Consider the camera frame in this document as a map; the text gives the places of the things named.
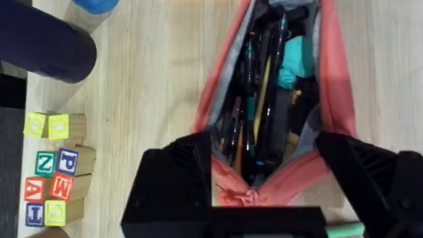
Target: blue bottle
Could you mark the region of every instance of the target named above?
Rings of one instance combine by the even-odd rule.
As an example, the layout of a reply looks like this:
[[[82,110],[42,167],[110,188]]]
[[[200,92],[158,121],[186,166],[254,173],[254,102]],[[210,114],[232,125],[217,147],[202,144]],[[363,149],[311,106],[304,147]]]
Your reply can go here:
[[[73,0],[77,5],[84,8],[87,12],[99,15],[112,10],[119,0]]]

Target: black cylinder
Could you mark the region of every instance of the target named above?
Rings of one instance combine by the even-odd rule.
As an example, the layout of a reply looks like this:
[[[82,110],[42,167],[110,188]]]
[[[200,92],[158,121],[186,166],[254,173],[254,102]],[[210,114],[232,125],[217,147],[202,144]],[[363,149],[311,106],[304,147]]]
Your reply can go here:
[[[18,1],[0,0],[0,60],[77,83],[93,69],[96,47],[78,26]]]

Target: pink pencil case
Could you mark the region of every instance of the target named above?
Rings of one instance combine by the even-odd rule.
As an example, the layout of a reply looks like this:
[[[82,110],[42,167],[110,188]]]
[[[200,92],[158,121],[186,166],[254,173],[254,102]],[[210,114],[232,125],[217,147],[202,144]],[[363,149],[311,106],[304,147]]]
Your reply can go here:
[[[241,1],[208,81],[201,95],[192,132],[217,123],[222,101],[232,78],[256,1]],[[313,13],[313,51],[315,74],[319,81],[319,107],[309,115],[300,136],[301,149],[284,162],[259,187],[249,186],[227,163],[211,156],[211,172],[219,190],[222,206],[287,206],[305,188],[327,175],[330,170],[313,146],[312,133],[319,130],[356,135],[354,103],[346,54],[333,0],[277,0],[271,4],[299,7],[311,5]]]

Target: mint green object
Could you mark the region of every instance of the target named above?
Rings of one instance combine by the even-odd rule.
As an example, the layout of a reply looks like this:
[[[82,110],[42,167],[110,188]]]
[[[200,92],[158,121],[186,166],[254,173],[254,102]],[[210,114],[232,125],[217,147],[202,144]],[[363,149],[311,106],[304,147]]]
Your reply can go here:
[[[278,85],[284,89],[292,89],[297,77],[288,69],[279,69]]]
[[[364,225],[361,222],[349,223],[346,225],[333,225],[326,227],[329,238],[349,237],[353,235],[363,235]]]
[[[254,97],[248,97],[247,98],[247,120],[253,121],[254,120],[254,113],[255,110],[255,103],[254,103]]]
[[[313,45],[310,37],[297,36],[285,43],[282,68],[303,78],[314,74]]]

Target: black pen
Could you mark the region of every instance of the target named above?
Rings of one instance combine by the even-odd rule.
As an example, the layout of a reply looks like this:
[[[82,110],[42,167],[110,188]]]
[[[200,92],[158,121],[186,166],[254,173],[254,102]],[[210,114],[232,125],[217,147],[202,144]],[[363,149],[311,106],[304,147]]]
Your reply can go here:
[[[235,99],[235,104],[232,109],[231,114],[231,123],[229,125],[229,137],[225,138],[225,149],[222,151],[222,154],[227,156],[227,161],[229,165],[233,166],[233,162],[235,159],[235,153],[237,150],[239,132],[241,127],[240,121],[240,113],[241,113],[241,97],[237,97]]]
[[[266,96],[264,98],[264,106],[260,121],[258,140],[257,140],[257,165],[263,167],[275,167],[276,161],[274,158],[268,157],[268,149],[272,137],[272,125],[274,119],[274,110],[276,104],[276,95],[278,90],[278,73],[282,64],[285,51],[285,43],[288,37],[288,28],[286,21],[286,14],[283,15],[282,20],[276,24],[276,32],[274,33],[274,48],[270,49],[272,54],[272,66],[270,69],[270,76]]]
[[[256,171],[256,151],[254,142],[254,115],[256,101],[255,88],[255,56],[252,48],[253,33],[250,33],[247,49],[244,56],[244,124],[243,124],[243,166],[242,175],[247,183],[252,184]]]

